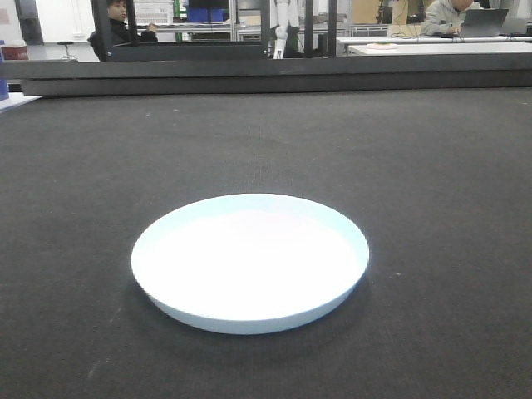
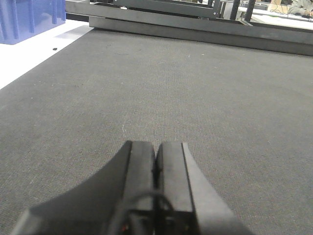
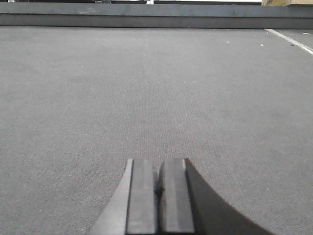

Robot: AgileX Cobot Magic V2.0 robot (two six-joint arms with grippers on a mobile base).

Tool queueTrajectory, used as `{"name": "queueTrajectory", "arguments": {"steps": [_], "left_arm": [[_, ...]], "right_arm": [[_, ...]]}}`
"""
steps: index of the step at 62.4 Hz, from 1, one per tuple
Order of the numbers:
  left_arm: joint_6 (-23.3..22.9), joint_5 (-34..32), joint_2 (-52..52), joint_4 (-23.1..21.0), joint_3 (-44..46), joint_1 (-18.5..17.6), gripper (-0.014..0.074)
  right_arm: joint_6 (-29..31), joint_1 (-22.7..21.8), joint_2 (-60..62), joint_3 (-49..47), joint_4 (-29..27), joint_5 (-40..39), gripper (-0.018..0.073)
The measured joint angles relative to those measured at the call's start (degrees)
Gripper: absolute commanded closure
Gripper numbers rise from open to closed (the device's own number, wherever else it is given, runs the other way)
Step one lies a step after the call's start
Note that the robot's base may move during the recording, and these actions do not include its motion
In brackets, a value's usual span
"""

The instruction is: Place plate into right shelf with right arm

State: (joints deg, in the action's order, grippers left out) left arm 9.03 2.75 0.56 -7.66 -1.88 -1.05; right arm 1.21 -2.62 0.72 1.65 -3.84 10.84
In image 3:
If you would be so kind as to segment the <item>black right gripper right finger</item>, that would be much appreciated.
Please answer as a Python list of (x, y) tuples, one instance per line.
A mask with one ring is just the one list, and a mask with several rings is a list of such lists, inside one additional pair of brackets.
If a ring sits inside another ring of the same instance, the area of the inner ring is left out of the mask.
[(223, 200), (189, 159), (167, 159), (159, 175), (162, 235), (267, 235)]

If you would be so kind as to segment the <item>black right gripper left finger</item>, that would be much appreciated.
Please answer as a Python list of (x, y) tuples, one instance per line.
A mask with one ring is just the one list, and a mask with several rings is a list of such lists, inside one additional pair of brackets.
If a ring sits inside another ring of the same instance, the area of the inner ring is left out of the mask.
[(112, 198), (88, 234), (157, 234), (155, 182), (152, 161), (129, 159)]

